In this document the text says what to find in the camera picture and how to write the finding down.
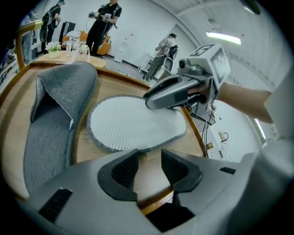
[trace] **black pants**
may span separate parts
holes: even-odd
[[[45,42],[42,42],[42,45],[41,45],[42,53],[45,52],[46,44],[52,41],[52,36],[54,33],[54,29],[52,28],[51,25],[48,25],[47,27],[48,27],[47,39]]]
[[[98,48],[103,43],[103,36],[106,32],[107,32],[107,29],[105,28],[105,26],[98,26],[98,25],[95,25],[95,23],[90,29],[86,44],[90,49],[91,55],[97,54]]]

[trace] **gray slipper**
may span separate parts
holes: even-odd
[[[23,161],[29,193],[70,165],[74,135],[96,81],[96,69],[86,62],[54,67],[37,76]]]

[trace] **ceiling light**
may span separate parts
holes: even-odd
[[[210,38],[221,39],[221,40],[225,40],[228,42],[233,42],[238,45],[241,45],[241,39],[238,37],[234,37],[234,36],[230,36],[226,34],[214,33],[214,32],[206,32],[206,35]]]
[[[259,131],[261,132],[262,137],[266,140],[266,135],[263,132],[263,129],[261,128],[259,121],[257,119],[254,119],[254,120],[255,120],[256,125],[258,126]]]
[[[248,7],[244,7],[246,10],[248,10],[249,12],[251,12],[252,14],[255,14],[253,11],[251,11]]]

